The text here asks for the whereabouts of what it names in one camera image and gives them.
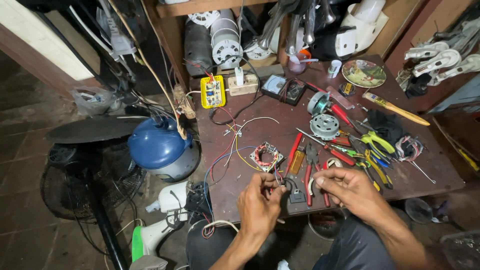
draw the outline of plastic bag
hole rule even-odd
[[[75,87],[70,94],[77,104],[78,114],[84,116],[103,114],[116,100],[112,92],[98,87]]]

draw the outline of white plug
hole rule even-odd
[[[241,67],[235,68],[235,77],[237,78],[237,86],[243,85],[243,69]]]

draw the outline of yellow wire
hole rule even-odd
[[[227,124],[227,126],[228,126],[231,130],[233,130],[233,133],[235,133],[235,130],[234,130],[229,124]],[[239,141],[238,141],[238,139],[235,140],[235,147],[237,148],[237,154],[239,155],[239,157],[241,158],[241,160],[243,160],[248,166],[254,168],[255,170],[257,170],[257,171],[262,171],[262,170],[260,170],[260,169],[258,169],[258,168],[255,168],[254,166],[250,165],[250,163],[248,163],[246,160],[244,160],[244,159],[242,158],[242,156],[241,156],[240,153],[239,153]]]

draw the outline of person's right hand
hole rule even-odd
[[[333,202],[343,204],[369,225],[382,225],[385,218],[398,218],[364,172],[331,168],[315,173],[313,178],[315,186],[330,193]]]

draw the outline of standing fan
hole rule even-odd
[[[41,197],[59,218],[96,218],[115,269],[127,270],[107,210],[132,196],[145,177],[129,155],[125,138],[54,144],[40,182]]]

